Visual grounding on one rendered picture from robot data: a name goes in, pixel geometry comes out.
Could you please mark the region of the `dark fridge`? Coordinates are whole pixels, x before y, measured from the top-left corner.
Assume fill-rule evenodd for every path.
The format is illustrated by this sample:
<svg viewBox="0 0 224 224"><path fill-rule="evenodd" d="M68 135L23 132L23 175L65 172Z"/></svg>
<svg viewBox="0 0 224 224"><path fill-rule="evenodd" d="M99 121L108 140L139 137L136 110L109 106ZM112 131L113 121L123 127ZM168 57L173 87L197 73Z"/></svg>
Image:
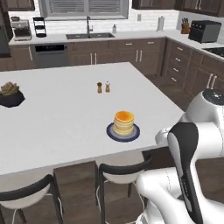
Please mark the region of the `dark fridge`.
<svg viewBox="0 0 224 224"><path fill-rule="evenodd" d="M9 42L12 37L13 32L9 14L7 11L4 11L0 2L0 58L9 58L11 56Z"/></svg>

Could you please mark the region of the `stack of pancakes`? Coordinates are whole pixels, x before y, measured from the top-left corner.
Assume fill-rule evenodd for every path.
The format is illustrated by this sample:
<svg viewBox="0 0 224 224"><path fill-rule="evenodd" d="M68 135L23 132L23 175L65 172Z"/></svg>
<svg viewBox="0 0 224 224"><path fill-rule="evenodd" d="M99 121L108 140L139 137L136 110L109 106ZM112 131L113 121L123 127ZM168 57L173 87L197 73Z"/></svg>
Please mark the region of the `stack of pancakes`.
<svg viewBox="0 0 224 224"><path fill-rule="evenodd" d="M135 116L129 111L118 111L114 118L114 131L121 135L128 135L134 127Z"/></svg>

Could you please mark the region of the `blue round plate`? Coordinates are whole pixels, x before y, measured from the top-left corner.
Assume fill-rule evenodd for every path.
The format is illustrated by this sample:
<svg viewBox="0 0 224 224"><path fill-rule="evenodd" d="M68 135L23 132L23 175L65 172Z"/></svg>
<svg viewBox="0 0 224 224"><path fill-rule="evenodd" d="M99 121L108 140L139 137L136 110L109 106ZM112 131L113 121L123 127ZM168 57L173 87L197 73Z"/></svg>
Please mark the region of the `blue round plate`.
<svg viewBox="0 0 224 224"><path fill-rule="evenodd" d="M139 138L139 136L140 136L140 129L135 124L134 127L133 127L133 130L128 135L121 135L121 134L116 133L114 131L114 124L111 123L106 128L106 133L107 133L107 135L111 139L113 139L113 140L115 140L117 142L128 143L128 142L132 142L132 141L134 141L134 140Z"/></svg>

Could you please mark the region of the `white stool with black back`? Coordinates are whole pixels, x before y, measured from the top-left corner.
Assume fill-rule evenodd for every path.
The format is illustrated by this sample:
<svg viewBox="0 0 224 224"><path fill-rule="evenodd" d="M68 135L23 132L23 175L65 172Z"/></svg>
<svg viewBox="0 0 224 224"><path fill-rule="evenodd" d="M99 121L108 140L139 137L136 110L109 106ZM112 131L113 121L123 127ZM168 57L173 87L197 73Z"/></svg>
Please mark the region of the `white stool with black back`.
<svg viewBox="0 0 224 224"><path fill-rule="evenodd" d="M26 224L23 209L40 202L46 195L52 195L58 223L64 224L64 208L53 168L1 175L0 224L5 224L1 207L14 211L11 224L14 224L16 213L19 213L22 223Z"/></svg>
<svg viewBox="0 0 224 224"><path fill-rule="evenodd" d="M128 186L128 196L137 176L151 165L152 156L144 158L141 151L126 151L98 157L94 161L95 170L95 204L99 207L101 224L106 222L104 184L111 182Z"/></svg>

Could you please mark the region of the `brown lower cupboard run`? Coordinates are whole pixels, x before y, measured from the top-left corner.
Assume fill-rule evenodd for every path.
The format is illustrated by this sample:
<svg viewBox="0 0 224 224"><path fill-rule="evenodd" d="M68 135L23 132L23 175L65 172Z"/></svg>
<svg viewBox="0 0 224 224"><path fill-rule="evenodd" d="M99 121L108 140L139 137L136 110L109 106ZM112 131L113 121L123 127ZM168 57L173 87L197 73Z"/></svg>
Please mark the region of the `brown lower cupboard run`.
<svg viewBox="0 0 224 224"><path fill-rule="evenodd" d="M67 44L69 66L129 62L147 78L162 76L191 96L204 88L224 90L224 60L170 38L88 40ZM31 46L13 45L0 71L36 68Z"/></svg>

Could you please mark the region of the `steel kitchen sink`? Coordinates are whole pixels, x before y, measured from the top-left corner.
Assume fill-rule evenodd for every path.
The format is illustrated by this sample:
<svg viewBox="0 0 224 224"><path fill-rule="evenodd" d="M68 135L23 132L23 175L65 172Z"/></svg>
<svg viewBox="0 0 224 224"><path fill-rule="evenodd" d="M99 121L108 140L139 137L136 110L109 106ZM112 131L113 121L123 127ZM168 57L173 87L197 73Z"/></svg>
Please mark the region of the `steel kitchen sink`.
<svg viewBox="0 0 224 224"><path fill-rule="evenodd" d="M114 38L115 36L109 32L104 33L80 33L80 34L66 34L66 39L102 39L102 38Z"/></svg>

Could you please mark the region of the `black dishwasher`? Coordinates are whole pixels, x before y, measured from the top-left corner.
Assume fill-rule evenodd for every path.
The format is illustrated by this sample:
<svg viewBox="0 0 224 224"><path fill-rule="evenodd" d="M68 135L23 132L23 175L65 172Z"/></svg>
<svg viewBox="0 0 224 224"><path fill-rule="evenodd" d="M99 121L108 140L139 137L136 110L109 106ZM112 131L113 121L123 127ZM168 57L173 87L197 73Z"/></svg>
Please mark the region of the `black dishwasher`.
<svg viewBox="0 0 224 224"><path fill-rule="evenodd" d="M67 44L32 45L31 53L36 68L68 67Z"/></svg>

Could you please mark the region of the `dark sink tap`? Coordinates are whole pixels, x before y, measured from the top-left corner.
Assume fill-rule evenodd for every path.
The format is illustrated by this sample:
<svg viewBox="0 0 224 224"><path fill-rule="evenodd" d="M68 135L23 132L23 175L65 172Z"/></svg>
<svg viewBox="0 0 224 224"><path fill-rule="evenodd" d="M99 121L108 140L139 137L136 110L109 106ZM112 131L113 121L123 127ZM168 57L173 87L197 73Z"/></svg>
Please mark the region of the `dark sink tap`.
<svg viewBox="0 0 224 224"><path fill-rule="evenodd" d="M89 20L90 20L90 16L87 16L87 35L89 35L90 32L93 31L93 26L92 27L89 26Z"/></svg>

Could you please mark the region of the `white paper towel roll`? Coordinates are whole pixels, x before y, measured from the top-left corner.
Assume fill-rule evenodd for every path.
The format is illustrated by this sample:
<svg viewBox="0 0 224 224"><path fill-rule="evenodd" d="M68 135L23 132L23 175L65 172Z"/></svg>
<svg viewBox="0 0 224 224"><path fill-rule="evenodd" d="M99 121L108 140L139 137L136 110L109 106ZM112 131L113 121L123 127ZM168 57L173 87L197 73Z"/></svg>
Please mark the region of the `white paper towel roll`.
<svg viewBox="0 0 224 224"><path fill-rule="evenodd" d="M157 31L161 32L164 29L165 18L159 17L157 21Z"/></svg>

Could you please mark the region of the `succulent in black pot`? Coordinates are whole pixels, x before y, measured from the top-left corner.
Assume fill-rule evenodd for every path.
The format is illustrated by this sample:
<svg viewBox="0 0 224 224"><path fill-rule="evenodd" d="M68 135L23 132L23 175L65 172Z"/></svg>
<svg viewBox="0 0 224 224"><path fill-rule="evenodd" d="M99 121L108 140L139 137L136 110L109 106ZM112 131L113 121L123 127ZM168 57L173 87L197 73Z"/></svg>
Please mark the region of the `succulent in black pot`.
<svg viewBox="0 0 224 224"><path fill-rule="evenodd" d="M19 90L19 86L16 83L7 82L1 86L0 90L0 105L12 108L19 106L25 97L23 93Z"/></svg>

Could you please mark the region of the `window with grey blinds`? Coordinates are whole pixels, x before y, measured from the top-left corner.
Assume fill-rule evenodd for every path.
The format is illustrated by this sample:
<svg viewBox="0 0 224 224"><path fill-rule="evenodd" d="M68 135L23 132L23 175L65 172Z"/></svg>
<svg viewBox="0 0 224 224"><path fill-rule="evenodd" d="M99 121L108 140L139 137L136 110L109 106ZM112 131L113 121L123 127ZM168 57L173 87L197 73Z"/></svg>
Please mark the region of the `window with grey blinds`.
<svg viewBox="0 0 224 224"><path fill-rule="evenodd" d="M38 0L45 20L127 19L129 0Z"/></svg>

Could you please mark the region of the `wooden knife block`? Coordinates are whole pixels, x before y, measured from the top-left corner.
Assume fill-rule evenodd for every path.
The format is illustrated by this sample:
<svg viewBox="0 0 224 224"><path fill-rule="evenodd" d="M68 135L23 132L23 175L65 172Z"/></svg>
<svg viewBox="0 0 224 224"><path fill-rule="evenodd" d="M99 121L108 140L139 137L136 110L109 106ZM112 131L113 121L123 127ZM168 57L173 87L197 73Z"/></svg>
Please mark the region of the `wooden knife block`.
<svg viewBox="0 0 224 224"><path fill-rule="evenodd" d="M182 24L181 24L181 33L182 34L188 34L190 32L190 26L188 19L186 17L182 18Z"/></svg>

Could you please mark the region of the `black hob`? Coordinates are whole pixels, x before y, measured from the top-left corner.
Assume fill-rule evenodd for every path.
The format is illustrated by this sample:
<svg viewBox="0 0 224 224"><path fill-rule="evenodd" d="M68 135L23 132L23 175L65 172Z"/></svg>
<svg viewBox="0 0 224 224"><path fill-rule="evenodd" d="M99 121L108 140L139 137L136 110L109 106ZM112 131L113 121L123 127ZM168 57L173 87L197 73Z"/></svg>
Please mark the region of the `black hob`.
<svg viewBox="0 0 224 224"><path fill-rule="evenodd" d="M204 51L224 58L224 47L204 48Z"/></svg>

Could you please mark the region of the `black toaster oven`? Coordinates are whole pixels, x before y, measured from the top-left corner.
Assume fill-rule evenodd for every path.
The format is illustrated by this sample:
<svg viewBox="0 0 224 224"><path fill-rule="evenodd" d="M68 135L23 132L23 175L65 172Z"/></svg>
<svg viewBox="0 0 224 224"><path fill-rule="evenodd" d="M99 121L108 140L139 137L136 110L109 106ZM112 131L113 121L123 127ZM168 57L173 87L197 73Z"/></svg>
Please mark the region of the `black toaster oven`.
<svg viewBox="0 0 224 224"><path fill-rule="evenodd" d="M211 20L193 20L188 38L201 44L217 41L221 30L221 23Z"/></svg>

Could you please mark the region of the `silver espresso machine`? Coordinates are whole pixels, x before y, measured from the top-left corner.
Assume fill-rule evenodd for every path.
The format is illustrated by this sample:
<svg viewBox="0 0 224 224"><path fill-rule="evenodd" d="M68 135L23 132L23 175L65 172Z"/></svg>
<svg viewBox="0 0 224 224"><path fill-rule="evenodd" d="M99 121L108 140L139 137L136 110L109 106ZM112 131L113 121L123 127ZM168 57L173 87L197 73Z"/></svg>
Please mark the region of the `silver espresso machine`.
<svg viewBox="0 0 224 224"><path fill-rule="evenodd" d="M20 17L11 17L10 24L14 32L15 41L27 41L32 39L32 32L28 19L21 19Z"/></svg>

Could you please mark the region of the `brown upper cupboards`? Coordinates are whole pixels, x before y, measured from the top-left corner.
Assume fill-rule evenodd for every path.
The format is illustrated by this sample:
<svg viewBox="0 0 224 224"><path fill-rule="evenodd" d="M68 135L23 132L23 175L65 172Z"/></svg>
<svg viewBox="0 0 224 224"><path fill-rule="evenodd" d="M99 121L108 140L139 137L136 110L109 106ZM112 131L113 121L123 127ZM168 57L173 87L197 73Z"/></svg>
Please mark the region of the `brown upper cupboards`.
<svg viewBox="0 0 224 224"><path fill-rule="evenodd" d="M135 10L177 10L224 18L224 0L132 0Z"/></svg>

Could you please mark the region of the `brown upper cupboard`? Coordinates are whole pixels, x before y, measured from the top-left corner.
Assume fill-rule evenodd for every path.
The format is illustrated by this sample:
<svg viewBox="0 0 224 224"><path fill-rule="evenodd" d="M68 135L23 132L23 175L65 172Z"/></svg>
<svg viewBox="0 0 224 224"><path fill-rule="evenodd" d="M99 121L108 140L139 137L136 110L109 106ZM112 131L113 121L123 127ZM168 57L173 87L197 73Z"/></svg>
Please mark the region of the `brown upper cupboard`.
<svg viewBox="0 0 224 224"><path fill-rule="evenodd" d="M5 11L34 11L33 0L0 0Z"/></svg>

